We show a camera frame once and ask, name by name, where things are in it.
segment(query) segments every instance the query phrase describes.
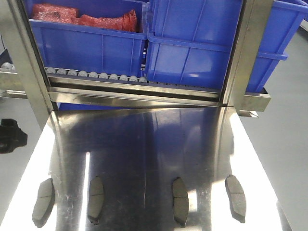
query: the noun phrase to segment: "floor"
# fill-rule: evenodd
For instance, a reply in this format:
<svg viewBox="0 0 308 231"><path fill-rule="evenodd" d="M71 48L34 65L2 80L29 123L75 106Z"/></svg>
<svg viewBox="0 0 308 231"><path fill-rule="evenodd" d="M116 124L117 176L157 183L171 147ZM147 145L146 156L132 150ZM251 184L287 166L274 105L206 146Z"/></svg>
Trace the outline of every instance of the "floor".
<svg viewBox="0 0 308 231"><path fill-rule="evenodd" d="M242 122L285 210L293 231L308 230L308 33L299 29L266 89L272 100L260 118L242 117ZM27 100L0 99L0 118L15 118L29 136L26 149L6 154L0 162L0 188L12 191L39 138L40 129ZM0 205L7 206L1 193Z"/></svg>
<svg viewBox="0 0 308 231"><path fill-rule="evenodd" d="M265 88L260 118L242 123L293 231L308 230L308 32L299 29Z"/></svg>
<svg viewBox="0 0 308 231"><path fill-rule="evenodd" d="M0 35L0 52L4 50L4 43L2 43L2 37Z"/></svg>

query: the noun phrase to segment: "stainless steel surface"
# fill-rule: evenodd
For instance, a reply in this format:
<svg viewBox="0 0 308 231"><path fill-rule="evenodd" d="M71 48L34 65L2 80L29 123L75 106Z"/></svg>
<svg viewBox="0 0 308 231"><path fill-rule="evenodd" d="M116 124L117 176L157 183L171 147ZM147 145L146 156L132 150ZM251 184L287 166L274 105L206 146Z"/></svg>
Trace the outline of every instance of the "stainless steel surface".
<svg viewBox="0 0 308 231"><path fill-rule="evenodd" d="M301 28L308 32L308 22L304 19L300 24Z"/></svg>
<svg viewBox="0 0 308 231"><path fill-rule="evenodd" d="M244 0L221 101L241 109L274 0Z"/></svg>
<svg viewBox="0 0 308 231"><path fill-rule="evenodd" d="M256 111L240 110L238 115L242 117L259 118L259 115L257 114Z"/></svg>
<svg viewBox="0 0 308 231"><path fill-rule="evenodd" d="M18 76L25 88L31 107L43 129L54 104L50 101L49 85L30 23L21 0L2 0L0 33L3 37Z"/></svg>
<svg viewBox="0 0 308 231"><path fill-rule="evenodd" d="M219 102L203 100L71 88L50 87L49 94L51 100L55 102L84 103L128 108L220 106Z"/></svg>
<svg viewBox="0 0 308 231"><path fill-rule="evenodd" d="M101 88L103 90L108 89L108 91L116 90L125 92L130 90L132 92L144 91L148 94L175 94L175 95L186 95L198 96L205 98L210 98L211 100L218 101L219 91L216 89L205 89L198 87L189 87L183 85L170 85L170 84L157 84L157 83L139 83L139 82L124 82L117 80L105 80L101 78L84 78L84 77L71 77L63 75L53 75L48 74L48 78L52 86L73 86L74 88L85 88L85 87L95 87Z"/></svg>
<svg viewBox="0 0 308 231"><path fill-rule="evenodd" d="M20 90L4 90L0 92L0 98L27 99L27 95L24 91Z"/></svg>
<svg viewBox="0 0 308 231"><path fill-rule="evenodd" d="M239 180L246 223L230 213L225 178ZM87 219L89 181L100 176L99 225ZM37 230L32 209L53 178L46 231L289 231L275 192L234 108L54 112L29 160L0 230ZM181 177L190 209L173 219L171 185Z"/></svg>
<svg viewBox="0 0 308 231"><path fill-rule="evenodd" d="M0 68L0 89L3 90L22 90L24 86L18 74L13 70Z"/></svg>
<svg viewBox="0 0 308 231"><path fill-rule="evenodd" d="M270 100L271 97L269 94L246 93L242 100L242 105L240 109L246 111L264 112Z"/></svg>
<svg viewBox="0 0 308 231"><path fill-rule="evenodd" d="M121 81L103 80L103 79L89 79L82 77L67 77L48 74L49 80L52 86L66 86L63 88L51 88L50 95L51 99L55 102L63 103L90 103L90 104L100 104L100 105L111 105L111 106L123 106L123 107L151 107L151 106L162 106L166 107L168 105L175 106L174 98L181 97L188 99L199 99L202 102L196 105L220 105L219 103L213 102L217 101L219 98L219 92L210 89L203 89L197 87L188 86L175 86L175 85L164 85L156 83L123 83ZM13 70L0 69L0 89L7 90L18 90L23 91L23 85L18 79L18 74ZM96 97L89 96L86 97L82 91L78 89L96 90L101 91L101 95L112 96L112 100L106 100L103 97L99 99L99 94L95 94ZM5 97L15 96L12 94L4 94ZM164 97L165 103L159 102L160 96ZM151 101L157 100L156 103L149 103L146 99L150 98ZM258 112L263 112L271 97L267 93L248 93L244 96L241 110L253 110Z"/></svg>

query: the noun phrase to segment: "red plastic bag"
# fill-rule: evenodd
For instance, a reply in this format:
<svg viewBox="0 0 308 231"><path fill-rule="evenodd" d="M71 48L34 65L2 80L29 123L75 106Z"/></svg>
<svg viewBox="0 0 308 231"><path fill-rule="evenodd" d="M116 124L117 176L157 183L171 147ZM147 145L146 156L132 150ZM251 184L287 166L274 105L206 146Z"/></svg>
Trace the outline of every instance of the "red plastic bag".
<svg viewBox="0 0 308 231"><path fill-rule="evenodd" d="M49 22L136 32L137 16L135 10L131 10L129 13L118 18L95 18L86 14L78 18L78 12L77 8L57 6L49 3L35 4L33 6L32 18Z"/></svg>

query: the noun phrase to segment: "stainless steel table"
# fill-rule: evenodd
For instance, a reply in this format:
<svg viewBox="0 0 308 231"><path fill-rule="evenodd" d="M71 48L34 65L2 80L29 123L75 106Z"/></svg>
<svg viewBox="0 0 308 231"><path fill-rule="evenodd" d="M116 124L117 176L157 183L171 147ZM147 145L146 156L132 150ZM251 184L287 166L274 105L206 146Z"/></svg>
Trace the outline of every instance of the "stainless steel table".
<svg viewBox="0 0 308 231"><path fill-rule="evenodd" d="M231 215L225 187L230 174L245 193L243 224ZM96 176L105 201L94 226L87 205ZM173 218L171 185L177 177L188 190L185 228ZM1 231L37 230L32 211L48 178L55 205L42 231L291 230L233 108L52 112Z"/></svg>

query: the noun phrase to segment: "stainless steel frame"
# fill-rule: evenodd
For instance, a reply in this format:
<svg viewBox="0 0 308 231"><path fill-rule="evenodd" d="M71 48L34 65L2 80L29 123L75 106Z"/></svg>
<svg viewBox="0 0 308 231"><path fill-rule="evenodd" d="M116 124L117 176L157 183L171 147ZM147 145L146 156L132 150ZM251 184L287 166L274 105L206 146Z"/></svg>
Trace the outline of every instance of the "stainless steel frame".
<svg viewBox="0 0 308 231"><path fill-rule="evenodd" d="M41 128L50 112L56 109L50 101L44 65L31 32L23 2L3 0L0 7L1 34L14 60L21 83Z"/></svg>
<svg viewBox="0 0 308 231"><path fill-rule="evenodd" d="M233 106L239 112L264 111L270 96L245 93L273 0L243 0L241 19L222 92L162 84L142 84L46 75L21 0L4 0L3 34L18 74L0 69L0 88L25 91L41 127L52 102L134 108Z"/></svg>

